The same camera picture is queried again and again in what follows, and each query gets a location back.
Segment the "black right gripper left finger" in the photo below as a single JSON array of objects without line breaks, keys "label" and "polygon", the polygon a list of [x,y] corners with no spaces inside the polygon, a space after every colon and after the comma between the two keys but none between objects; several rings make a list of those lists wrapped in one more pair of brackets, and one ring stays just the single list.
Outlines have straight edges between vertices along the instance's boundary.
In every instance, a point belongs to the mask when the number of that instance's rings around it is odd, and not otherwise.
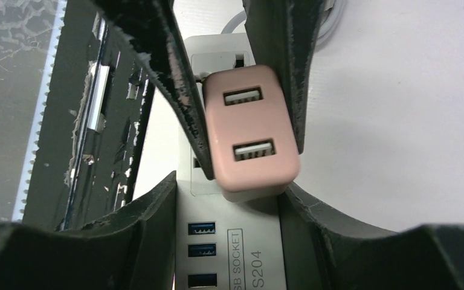
[{"label": "black right gripper left finger", "polygon": [[0,223],[0,289],[171,289],[176,175],[76,230]]}]

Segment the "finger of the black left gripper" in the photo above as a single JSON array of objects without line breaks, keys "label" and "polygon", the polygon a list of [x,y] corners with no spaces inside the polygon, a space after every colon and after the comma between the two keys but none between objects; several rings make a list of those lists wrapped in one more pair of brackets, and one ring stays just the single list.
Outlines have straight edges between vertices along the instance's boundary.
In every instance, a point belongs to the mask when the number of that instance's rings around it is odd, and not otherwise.
[{"label": "finger of the black left gripper", "polygon": [[214,178],[205,112],[172,1],[91,1],[162,93],[199,161]]},{"label": "finger of the black left gripper", "polygon": [[308,86],[324,1],[244,1],[245,30],[257,64],[277,74],[298,151],[305,148]]}]

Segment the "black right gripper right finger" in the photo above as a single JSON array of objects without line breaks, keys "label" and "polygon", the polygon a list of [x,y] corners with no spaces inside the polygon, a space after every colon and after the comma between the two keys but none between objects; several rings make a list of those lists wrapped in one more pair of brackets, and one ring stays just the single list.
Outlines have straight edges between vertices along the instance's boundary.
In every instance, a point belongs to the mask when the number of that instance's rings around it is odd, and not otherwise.
[{"label": "black right gripper right finger", "polygon": [[464,224],[397,233],[296,184],[278,197],[288,289],[464,289]]}]

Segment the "white power strip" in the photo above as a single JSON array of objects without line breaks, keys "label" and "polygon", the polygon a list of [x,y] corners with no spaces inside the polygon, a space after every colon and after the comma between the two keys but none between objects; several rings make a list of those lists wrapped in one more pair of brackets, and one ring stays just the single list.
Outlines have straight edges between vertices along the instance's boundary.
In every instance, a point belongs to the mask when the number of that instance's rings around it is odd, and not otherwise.
[{"label": "white power strip", "polygon": [[[185,40],[195,77],[256,65],[244,33]],[[286,289],[278,197],[225,199],[184,132],[176,172],[176,289]]]}]

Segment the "pink adapter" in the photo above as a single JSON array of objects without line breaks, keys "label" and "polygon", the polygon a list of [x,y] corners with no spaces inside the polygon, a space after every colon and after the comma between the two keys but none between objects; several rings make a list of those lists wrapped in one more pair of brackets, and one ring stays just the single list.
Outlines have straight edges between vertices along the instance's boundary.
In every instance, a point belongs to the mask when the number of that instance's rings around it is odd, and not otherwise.
[{"label": "pink adapter", "polygon": [[274,70],[253,65],[214,72],[202,92],[214,177],[225,199],[281,194],[298,176],[300,157]]}]

